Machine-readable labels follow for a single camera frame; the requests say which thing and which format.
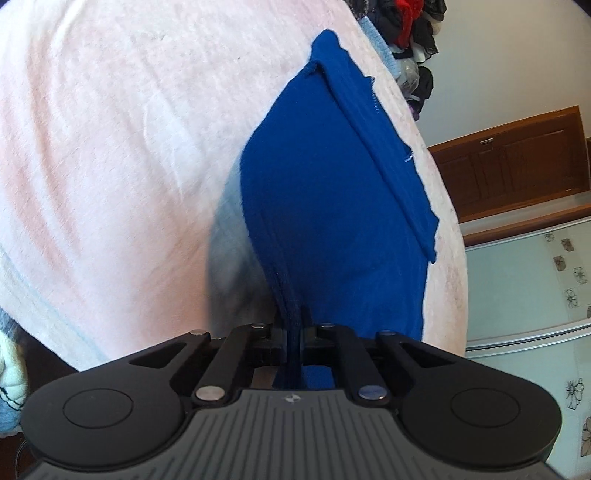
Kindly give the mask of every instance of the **metal pin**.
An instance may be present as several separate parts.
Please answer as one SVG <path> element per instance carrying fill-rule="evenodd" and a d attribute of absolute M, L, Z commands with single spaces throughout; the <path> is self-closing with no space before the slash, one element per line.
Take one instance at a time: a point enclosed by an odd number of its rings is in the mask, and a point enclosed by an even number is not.
<path fill-rule="evenodd" d="M 382 400 L 388 396 L 388 390 L 379 385 L 365 385 L 359 389 L 358 395 L 365 400 Z"/>
<path fill-rule="evenodd" d="M 199 400 L 204 401 L 216 401 L 223 398 L 226 394 L 226 391 L 222 387 L 217 387 L 215 385 L 206 385 L 205 387 L 199 388 L 195 392 L 195 396 Z"/>

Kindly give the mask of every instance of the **pink blanket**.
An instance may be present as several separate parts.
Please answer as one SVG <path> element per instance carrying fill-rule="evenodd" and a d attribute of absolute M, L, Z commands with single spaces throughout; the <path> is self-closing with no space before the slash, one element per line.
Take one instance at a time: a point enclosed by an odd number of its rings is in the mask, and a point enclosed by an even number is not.
<path fill-rule="evenodd" d="M 0 307 L 65 361 L 272 319 L 236 161 L 326 28 L 414 151 L 441 220 L 423 339 L 463 353 L 455 212 L 342 0 L 11 0 L 0 24 Z"/>

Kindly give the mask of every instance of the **circular pad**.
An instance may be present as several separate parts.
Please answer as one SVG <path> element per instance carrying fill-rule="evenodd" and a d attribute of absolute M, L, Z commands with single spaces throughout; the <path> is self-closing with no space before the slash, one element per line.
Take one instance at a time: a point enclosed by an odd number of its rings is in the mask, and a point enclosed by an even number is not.
<path fill-rule="evenodd" d="M 124 421 L 133 408 L 134 402 L 124 393 L 98 388 L 74 395 L 64 405 L 64 415 L 79 427 L 104 429 Z"/>
<path fill-rule="evenodd" d="M 452 399 L 452 411 L 468 425 L 502 427 L 519 415 L 519 404 L 510 395 L 492 388 L 471 388 Z"/>

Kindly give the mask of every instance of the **white wall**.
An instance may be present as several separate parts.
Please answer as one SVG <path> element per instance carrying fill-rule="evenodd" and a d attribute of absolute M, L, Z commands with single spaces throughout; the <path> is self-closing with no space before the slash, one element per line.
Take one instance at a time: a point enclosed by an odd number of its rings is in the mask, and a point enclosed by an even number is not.
<path fill-rule="evenodd" d="M 591 137 L 591 17 L 572 0 L 446 0 L 418 128 L 435 145 L 580 105 Z"/>

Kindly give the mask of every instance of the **wooden door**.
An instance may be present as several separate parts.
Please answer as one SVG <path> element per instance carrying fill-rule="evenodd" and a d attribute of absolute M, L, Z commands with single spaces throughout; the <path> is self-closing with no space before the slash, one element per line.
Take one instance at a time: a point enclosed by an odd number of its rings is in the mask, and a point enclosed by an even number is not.
<path fill-rule="evenodd" d="M 461 222 L 590 189 L 579 108 L 431 147 Z"/>

